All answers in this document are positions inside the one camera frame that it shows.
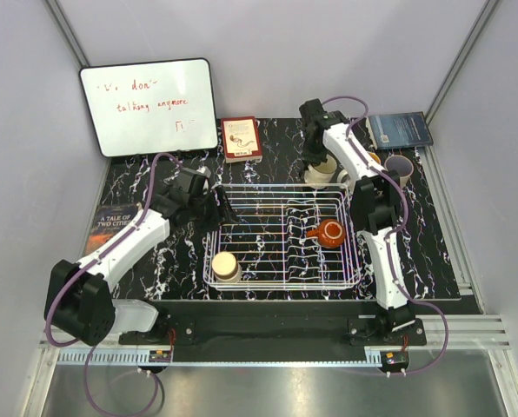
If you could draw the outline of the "brown and cream cup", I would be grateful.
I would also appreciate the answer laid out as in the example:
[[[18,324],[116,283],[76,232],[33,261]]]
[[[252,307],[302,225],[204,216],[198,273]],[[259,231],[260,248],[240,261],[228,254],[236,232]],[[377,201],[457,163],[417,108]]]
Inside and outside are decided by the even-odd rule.
[[[220,283],[232,284],[242,278],[241,266],[236,257],[227,251],[217,253],[211,262],[214,277]]]

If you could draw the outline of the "floral iridescent white mug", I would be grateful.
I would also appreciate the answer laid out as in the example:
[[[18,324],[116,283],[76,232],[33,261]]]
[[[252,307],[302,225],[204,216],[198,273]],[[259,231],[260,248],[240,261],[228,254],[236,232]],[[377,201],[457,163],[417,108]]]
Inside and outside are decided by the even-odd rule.
[[[381,160],[380,158],[374,153],[374,152],[369,152],[369,158],[373,161],[373,162],[376,162],[378,164],[381,164]],[[348,172],[343,169],[340,171],[340,173],[338,174],[338,176],[336,177],[336,180],[339,182],[339,183],[344,183],[344,184],[347,184],[347,185],[350,185],[351,184],[351,179],[350,179],[350,176],[348,174]]]

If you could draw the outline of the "cream ribbed mug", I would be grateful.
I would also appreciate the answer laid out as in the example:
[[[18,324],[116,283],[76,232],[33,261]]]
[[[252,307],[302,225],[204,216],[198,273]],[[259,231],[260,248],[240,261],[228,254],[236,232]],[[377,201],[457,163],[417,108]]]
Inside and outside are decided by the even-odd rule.
[[[303,180],[312,189],[325,189],[331,183],[336,169],[336,159],[331,155],[327,155],[325,162],[321,162],[318,165],[307,165],[303,174]]]

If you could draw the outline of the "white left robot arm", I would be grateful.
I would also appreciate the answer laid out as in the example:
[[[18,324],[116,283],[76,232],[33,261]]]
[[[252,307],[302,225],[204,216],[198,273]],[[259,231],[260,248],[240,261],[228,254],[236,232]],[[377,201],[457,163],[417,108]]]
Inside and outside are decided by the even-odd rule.
[[[182,169],[163,193],[97,250],[51,270],[43,311],[45,332],[59,328],[74,341],[95,346],[108,334],[140,334],[148,343],[168,335],[168,313],[151,301],[116,299],[114,287],[157,244],[189,223],[208,233],[234,221],[223,186],[204,173]]]

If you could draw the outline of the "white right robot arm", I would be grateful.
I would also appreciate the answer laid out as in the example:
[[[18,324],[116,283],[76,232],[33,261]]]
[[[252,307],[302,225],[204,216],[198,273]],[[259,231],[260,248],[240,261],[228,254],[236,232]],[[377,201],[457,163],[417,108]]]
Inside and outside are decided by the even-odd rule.
[[[399,212],[408,217],[399,175],[387,171],[369,155],[342,112],[326,111],[318,99],[308,100],[299,111],[303,160],[318,166],[333,156],[353,183],[349,213],[355,232],[368,245],[375,277],[377,313],[368,334],[376,335],[383,343],[395,344],[415,323],[397,247],[397,234],[405,227],[398,222]]]

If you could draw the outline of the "pink iridescent mug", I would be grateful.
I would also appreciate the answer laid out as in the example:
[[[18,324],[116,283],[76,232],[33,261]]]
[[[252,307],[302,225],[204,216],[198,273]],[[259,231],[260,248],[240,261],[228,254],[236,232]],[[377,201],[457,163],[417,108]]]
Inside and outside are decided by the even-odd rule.
[[[387,171],[394,170],[399,175],[402,189],[406,188],[410,177],[415,171],[414,164],[407,157],[402,155],[389,156],[384,163],[384,167]]]

